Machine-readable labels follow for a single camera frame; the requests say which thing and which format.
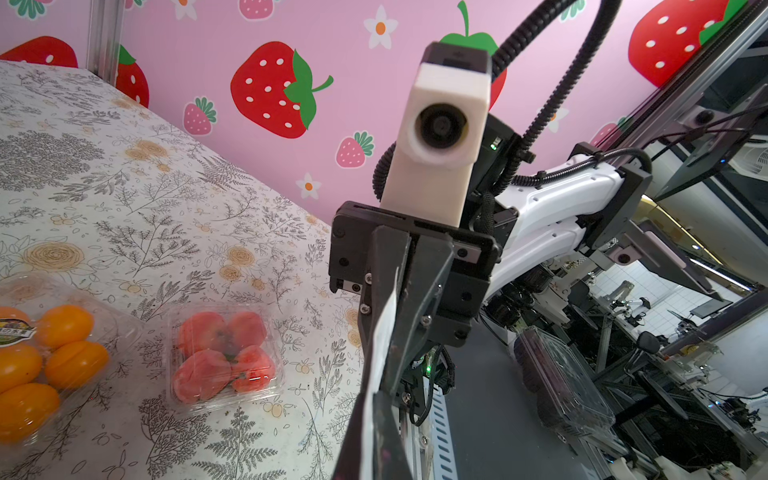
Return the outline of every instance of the orange cherry tomato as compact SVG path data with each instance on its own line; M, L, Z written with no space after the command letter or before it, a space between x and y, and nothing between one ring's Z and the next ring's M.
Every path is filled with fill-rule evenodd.
M93 342L72 342L53 352L45 364L48 383L57 389L77 389L109 362L109 352Z
M31 345L17 344L0 349L0 393L30 383L40 374L43 357Z
M0 393L0 443L20 442L37 432L60 403L56 390L42 383L25 383Z
M0 319L5 318L16 318L19 320L24 320L25 322L29 321L29 315L22 312L18 308L13 308L12 306L0 306Z
M87 339L94 328L94 316L77 305L62 305L45 312L35 327L37 341L57 349Z

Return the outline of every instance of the ceiling light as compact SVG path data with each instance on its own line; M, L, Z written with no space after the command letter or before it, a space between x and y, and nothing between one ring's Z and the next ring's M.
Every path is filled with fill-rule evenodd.
M751 289L751 288L749 288L748 286L746 286L746 285L743 285L742 283L739 283L739 282L737 282L736 280L732 279L732 278L731 278L731 277L729 277L729 276L723 275L722 273L718 272L717 270L715 270L715 269L714 269L714 268L712 268L711 266L709 266L709 265L705 265L704 263L701 263L699 260L696 260L695 258L692 258L692 259L690 259L690 261L691 261L691 262L694 262L696 265L698 265L698 266L700 266L700 267L702 267L702 268L705 268L705 269L709 270L710 272L714 273L715 275L717 275L717 276L720 276L720 277L724 278L725 280L728 280L728 281L729 281L729 282L731 282L733 285L736 285L736 286L738 286L739 288L743 288L743 289L745 289L747 292L751 292L751 291L752 291L752 289Z

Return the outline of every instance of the pink strawberry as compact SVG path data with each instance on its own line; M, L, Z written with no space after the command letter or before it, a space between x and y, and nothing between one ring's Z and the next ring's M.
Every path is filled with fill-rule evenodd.
M336 152L336 163L341 168L358 168L366 162L366 157L373 154L373 137L368 132L356 132L355 137L341 141Z
M664 0L635 26L629 62L663 86L731 19L747 0Z
M195 98L193 104L184 109L184 130L190 135L208 135L216 123L214 103L207 98Z
M246 20L267 20L275 10L273 0L239 0L240 14Z
M589 143L597 147L605 138L607 138L610 134L614 133L614 131L617 128L623 131L623 130L626 130L626 127L628 126L629 125L627 124L626 117L619 118L619 121L615 123L611 122L610 124L605 124L600 129L600 131L595 134L595 136L592 138L592 140Z
M283 138L298 138L317 113L315 92L333 83L330 75L312 88L312 69L281 41L261 45L230 82L235 107L253 123Z

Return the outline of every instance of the table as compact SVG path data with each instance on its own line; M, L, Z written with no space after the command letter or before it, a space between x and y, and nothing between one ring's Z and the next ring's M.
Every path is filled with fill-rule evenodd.
M324 222L89 72L5 61L0 205L0 277L44 270L146 323L0 478L328 478L363 359L358 297L328 290ZM161 307L188 300L262 303L285 392L174 412ZM257 449L253 464L232 448Z

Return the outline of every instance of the red tomato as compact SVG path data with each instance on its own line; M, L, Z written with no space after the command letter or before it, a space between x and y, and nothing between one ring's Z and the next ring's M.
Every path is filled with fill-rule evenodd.
M240 351L247 346L261 346L266 339L266 327L261 316L253 312L240 312L230 321L232 344Z
M184 403L212 399L232 377L232 367L222 352L201 350L188 358L171 381L176 397Z
M223 352L229 341L227 322L215 312L195 313L179 329L179 349L187 358L205 349Z
M232 382L237 392L253 392L265 389L275 378L275 364L261 348L251 345L244 348L235 357L232 365L233 375L237 375Z

